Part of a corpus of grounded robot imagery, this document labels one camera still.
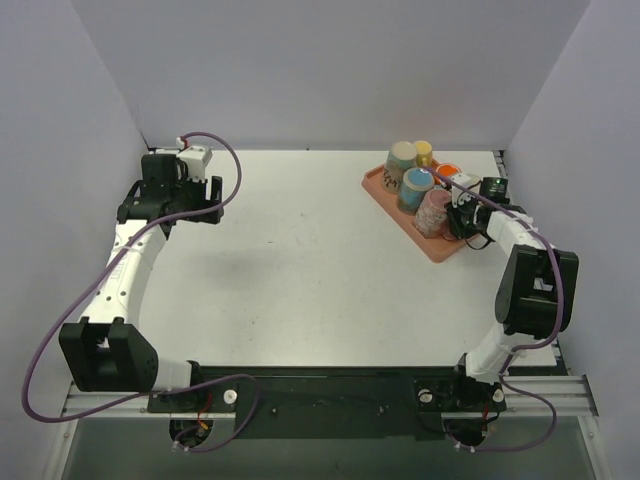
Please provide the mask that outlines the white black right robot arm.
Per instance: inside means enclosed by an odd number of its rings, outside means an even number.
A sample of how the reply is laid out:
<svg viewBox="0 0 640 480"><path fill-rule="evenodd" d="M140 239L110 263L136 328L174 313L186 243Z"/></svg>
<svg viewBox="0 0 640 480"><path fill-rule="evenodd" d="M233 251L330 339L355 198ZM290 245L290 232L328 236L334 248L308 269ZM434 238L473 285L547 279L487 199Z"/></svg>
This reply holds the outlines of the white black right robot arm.
<svg viewBox="0 0 640 480"><path fill-rule="evenodd" d="M495 384L515 358L553 343L571 320L579 259L559 250L534 226L532 217L508 198L508 181L467 174L445 180L451 193L446 205L451 234L474 236L506 255L494 302L495 323L461 365L464 373L447 383L449 402L468 409L483 395L480 382Z"/></svg>

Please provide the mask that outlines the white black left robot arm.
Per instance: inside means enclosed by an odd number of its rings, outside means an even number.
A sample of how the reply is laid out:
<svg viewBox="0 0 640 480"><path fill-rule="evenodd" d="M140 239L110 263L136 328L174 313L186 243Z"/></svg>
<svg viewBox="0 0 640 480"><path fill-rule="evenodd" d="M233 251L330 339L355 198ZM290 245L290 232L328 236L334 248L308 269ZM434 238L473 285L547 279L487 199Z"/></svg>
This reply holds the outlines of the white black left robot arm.
<svg viewBox="0 0 640 480"><path fill-rule="evenodd" d="M157 150L141 159L142 177L118 207L111 256L117 265L102 280L76 323L61 327L58 341L73 380L84 392L169 391L181 410L200 408L206 397L193 361L171 360L139 330L143 296L173 221L143 228L175 213L220 203L222 180L205 176L210 148Z"/></svg>

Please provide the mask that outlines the pink floral mug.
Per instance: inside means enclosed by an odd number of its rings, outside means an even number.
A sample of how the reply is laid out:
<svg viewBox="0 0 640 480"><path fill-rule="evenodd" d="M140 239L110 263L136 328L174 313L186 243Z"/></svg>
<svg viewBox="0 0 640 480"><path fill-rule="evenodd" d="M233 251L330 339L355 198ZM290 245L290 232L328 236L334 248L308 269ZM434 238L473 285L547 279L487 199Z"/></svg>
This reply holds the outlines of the pink floral mug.
<svg viewBox="0 0 640 480"><path fill-rule="evenodd" d="M447 223L447 207L451 194L444 189L429 190L419 206L413 220L413 226L424 238L436 238L442 235Z"/></svg>

